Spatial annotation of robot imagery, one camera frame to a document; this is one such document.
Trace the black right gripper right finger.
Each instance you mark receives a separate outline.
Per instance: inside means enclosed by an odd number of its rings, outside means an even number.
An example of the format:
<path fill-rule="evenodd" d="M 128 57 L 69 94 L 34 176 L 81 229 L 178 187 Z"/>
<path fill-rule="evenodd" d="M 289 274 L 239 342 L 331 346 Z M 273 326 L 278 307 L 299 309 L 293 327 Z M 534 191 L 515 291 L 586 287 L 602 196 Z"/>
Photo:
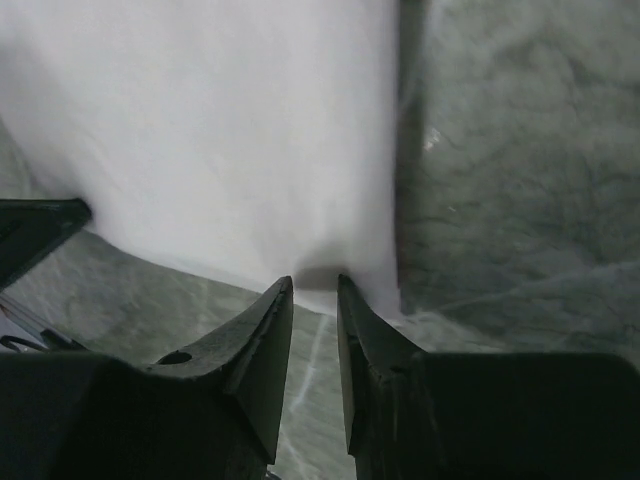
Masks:
<path fill-rule="evenodd" d="M 429 353 L 338 279 L 346 443 L 361 479 L 635 479 L 639 373 L 596 353 Z"/>

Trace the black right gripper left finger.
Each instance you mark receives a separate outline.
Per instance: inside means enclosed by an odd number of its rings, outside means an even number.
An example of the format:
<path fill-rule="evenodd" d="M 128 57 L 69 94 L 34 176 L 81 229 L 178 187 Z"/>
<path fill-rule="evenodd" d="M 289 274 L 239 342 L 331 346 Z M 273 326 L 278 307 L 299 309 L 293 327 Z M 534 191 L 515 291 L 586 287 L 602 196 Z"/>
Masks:
<path fill-rule="evenodd" d="M 275 462 L 293 284 L 159 361 L 43 331 L 1 355 L 5 479 L 262 479 Z"/>

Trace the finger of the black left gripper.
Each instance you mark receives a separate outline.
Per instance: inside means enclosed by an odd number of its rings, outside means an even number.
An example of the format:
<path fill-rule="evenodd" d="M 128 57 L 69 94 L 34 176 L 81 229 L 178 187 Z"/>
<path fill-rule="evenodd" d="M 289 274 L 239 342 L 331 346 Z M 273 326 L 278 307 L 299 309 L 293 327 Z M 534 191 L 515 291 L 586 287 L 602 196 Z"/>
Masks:
<path fill-rule="evenodd" d="M 15 283 L 91 218 L 81 199 L 2 199 L 1 289 Z"/>

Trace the white t-shirt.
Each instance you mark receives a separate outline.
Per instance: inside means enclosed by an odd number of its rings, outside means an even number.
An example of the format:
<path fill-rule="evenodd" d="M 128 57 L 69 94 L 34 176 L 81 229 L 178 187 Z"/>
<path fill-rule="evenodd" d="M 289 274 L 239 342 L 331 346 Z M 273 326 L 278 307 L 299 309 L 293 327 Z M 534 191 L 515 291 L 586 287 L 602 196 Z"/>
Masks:
<path fill-rule="evenodd" d="M 139 258 L 400 314 L 395 1 L 5 1 L 1 119 Z"/>

